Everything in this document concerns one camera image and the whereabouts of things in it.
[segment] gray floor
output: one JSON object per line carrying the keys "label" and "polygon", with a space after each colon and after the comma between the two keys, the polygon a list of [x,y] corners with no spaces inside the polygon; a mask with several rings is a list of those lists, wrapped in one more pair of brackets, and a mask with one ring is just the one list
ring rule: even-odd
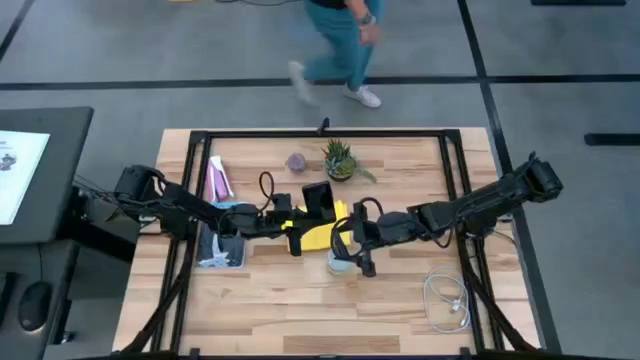
{"label": "gray floor", "polygon": [[[468,2],[492,75],[640,72],[636,1],[625,8]],[[0,3],[0,36],[20,4]],[[454,0],[387,1],[383,33],[373,75],[475,74]],[[313,56],[324,46],[300,4],[37,0],[0,62],[0,83],[284,77],[288,59]],[[344,99],[332,86],[316,89],[320,109],[298,103],[288,87],[4,91],[0,108],[94,107],[78,172],[103,187],[112,187],[125,165],[152,165],[168,127],[316,126],[324,116],[336,126],[489,126],[477,85],[373,89],[384,101],[377,111]],[[640,131],[640,84],[492,89],[513,162],[537,150],[566,186],[557,201],[526,208],[563,350],[640,358],[634,343],[640,243],[632,228],[640,149],[588,148],[581,138],[587,131]],[[72,322],[93,316],[99,330],[86,329],[90,336],[48,352],[48,359],[110,347],[126,267],[92,253],[81,263]],[[94,264],[117,269],[118,280],[97,289],[106,280],[95,276],[105,271]]]}

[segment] white cable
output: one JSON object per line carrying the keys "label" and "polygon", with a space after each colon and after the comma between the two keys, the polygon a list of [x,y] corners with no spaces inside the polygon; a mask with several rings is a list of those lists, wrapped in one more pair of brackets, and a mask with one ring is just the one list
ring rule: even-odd
{"label": "white cable", "polygon": [[[441,269],[453,270],[456,273],[457,277],[453,277],[447,274],[436,274],[436,272]],[[444,295],[442,295],[433,287],[433,284],[431,283],[433,279],[449,279],[454,281],[455,283],[458,284],[458,286],[461,289],[460,296],[454,300],[446,298]],[[438,296],[442,301],[451,304],[451,310],[453,312],[458,312],[460,309],[464,311],[464,317],[460,322],[459,328],[453,329],[453,330],[445,330],[439,327],[440,324],[434,324],[433,322],[431,322],[431,319],[429,318],[429,305],[427,302],[427,288],[431,289],[431,291],[433,291],[433,293],[436,294],[436,296]],[[422,300],[424,302],[424,312],[427,317],[427,323],[429,323],[429,325],[439,333],[455,334],[466,329],[467,326],[469,326],[469,320],[471,318],[471,313],[469,312],[469,292],[467,291],[467,288],[464,286],[464,282],[462,281],[462,275],[460,275],[460,273],[458,272],[458,269],[456,269],[455,267],[437,266],[433,268],[433,270],[429,272],[427,279],[424,281],[424,287],[422,289]]]}

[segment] potted plant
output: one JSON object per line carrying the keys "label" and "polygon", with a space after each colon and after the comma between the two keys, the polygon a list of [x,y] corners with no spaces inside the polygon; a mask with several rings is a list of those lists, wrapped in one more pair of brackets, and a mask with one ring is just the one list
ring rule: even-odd
{"label": "potted plant", "polygon": [[351,154],[351,146],[343,143],[340,139],[329,139],[326,149],[322,149],[325,155],[324,167],[327,175],[336,182],[345,182],[353,174],[359,173],[372,182],[376,182],[376,177],[367,169],[362,167],[358,160]]}

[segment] person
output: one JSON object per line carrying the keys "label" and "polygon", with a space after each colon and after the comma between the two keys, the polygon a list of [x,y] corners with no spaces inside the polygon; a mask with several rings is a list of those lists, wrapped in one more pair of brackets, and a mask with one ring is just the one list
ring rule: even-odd
{"label": "person", "polygon": [[363,85],[380,30],[382,0],[304,0],[314,27],[329,41],[333,54],[302,64],[289,62],[291,82],[301,100],[315,104],[309,81],[344,79],[345,95],[370,108],[380,99]]}

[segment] wooden table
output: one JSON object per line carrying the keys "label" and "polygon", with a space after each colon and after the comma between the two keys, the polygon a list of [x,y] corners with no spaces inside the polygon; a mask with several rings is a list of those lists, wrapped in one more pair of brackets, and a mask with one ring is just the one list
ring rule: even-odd
{"label": "wooden table", "polygon": [[[190,131],[164,132],[156,167],[170,181],[181,181]],[[472,187],[495,181],[485,129],[465,128],[461,134]],[[385,211],[448,199],[436,139],[353,138],[347,142],[378,177],[378,183],[360,177],[345,184],[332,183],[335,199],[351,204],[374,196]],[[237,199],[262,204],[264,196],[257,179],[260,172],[268,170],[275,178],[276,192],[290,193],[294,204],[303,204],[301,186],[326,180],[320,150],[325,143],[326,139],[320,138],[215,139],[211,154],[222,156]],[[285,161],[293,152],[307,159],[308,170],[302,175],[286,169]],[[196,151],[195,164],[201,153],[201,149]],[[197,166],[193,171],[192,191]],[[373,218],[377,216],[375,211],[371,213]],[[511,236],[508,225],[500,225],[499,230]],[[247,265],[241,270],[193,269],[181,354],[191,347],[211,355],[428,355],[457,354],[462,346],[473,348],[470,329],[439,334],[425,317],[422,292],[426,274],[439,265],[459,267],[455,242],[446,250],[421,241],[376,250],[378,275],[364,278],[358,269],[332,275],[327,271],[326,251],[292,257],[285,241],[284,237],[252,240]],[[168,244],[166,236],[140,237],[114,349],[129,343],[156,307]],[[517,249],[508,239],[492,235],[486,241],[486,254],[498,305],[524,337],[538,345]],[[457,288],[449,283],[442,283],[442,291],[457,294]],[[432,320],[453,327],[459,323],[460,314],[450,314],[450,307],[436,301],[435,296],[430,299]],[[489,346],[488,321],[480,308]],[[163,349],[169,347],[173,318],[173,313],[167,316]]]}

